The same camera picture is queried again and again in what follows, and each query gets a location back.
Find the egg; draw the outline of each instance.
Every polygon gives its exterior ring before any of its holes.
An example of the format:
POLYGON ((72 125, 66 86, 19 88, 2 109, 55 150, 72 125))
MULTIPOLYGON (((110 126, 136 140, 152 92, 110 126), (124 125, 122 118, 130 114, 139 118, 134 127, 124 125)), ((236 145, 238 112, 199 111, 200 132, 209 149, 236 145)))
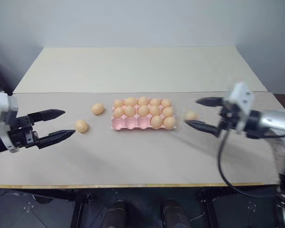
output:
POLYGON ((161 113, 166 117, 173 116, 173 108, 172 107, 166 107, 162 110, 161 113))
POLYGON ((171 129, 174 126, 174 118, 173 117, 167 117, 163 120, 163 125, 168 128, 171 129))
POLYGON ((199 115, 193 111, 188 111, 186 116, 185 116, 186 120, 198 120, 199 119, 199 115))
POLYGON ((114 107, 122 107, 124 106, 124 100, 115 100, 114 101, 114 107))
POLYGON ((128 97, 125 101, 124 104, 126 106, 135 106, 137 104, 137 100, 134 97, 128 97))
POLYGON ((122 107, 117 107, 113 111, 113 116, 117 119, 122 117, 123 114, 124 114, 124 109, 122 107))
POLYGON ((137 102, 138 105, 147 105, 148 103, 149 103, 149 99, 145 96, 142 96, 141 98, 139 98, 137 102))
POLYGON ((169 99, 162 99, 161 100, 161 105, 164 107, 170 107, 171 106, 171 100, 169 99))
POLYGON ((77 120, 75 123, 75 129, 80 133, 84 133, 87 131, 88 125, 84 120, 77 120))
POLYGON ((145 117, 147 114, 149 114, 149 108, 146 105, 142 105, 138 108, 137 111, 138 115, 140 115, 141 117, 145 117))
POLYGON ((126 116, 132 118, 136 114, 136 109, 133 106, 126 106, 124 109, 126 116))
POLYGON ((159 106, 161 104, 161 101, 158 98, 153 98, 150 100, 149 104, 159 106))
POLYGON ((153 116, 161 114, 160 108, 158 106, 156 106, 156 105, 151 106, 150 109, 149 109, 149 112, 153 116))
POLYGON ((103 111, 105 110, 105 107, 102 103, 96 103, 95 105, 93 105, 92 107, 92 113, 94 115, 99 115, 101 114, 103 111))
POLYGON ((159 128, 162 125, 162 118, 159 115, 152 117, 150 124, 153 128, 159 128))

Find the black sneaker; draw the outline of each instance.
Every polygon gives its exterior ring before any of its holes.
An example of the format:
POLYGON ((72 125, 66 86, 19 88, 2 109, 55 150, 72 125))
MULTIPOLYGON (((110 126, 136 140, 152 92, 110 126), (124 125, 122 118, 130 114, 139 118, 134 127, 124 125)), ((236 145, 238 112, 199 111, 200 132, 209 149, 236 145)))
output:
POLYGON ((125 228, 126 220, 126 203, 123 201, 117 201, 110 206, 100 227, 125 228))
POLYGON ((161 204, 161 219, 164 228, 191 228, 183 209, 171 199, 161 204))

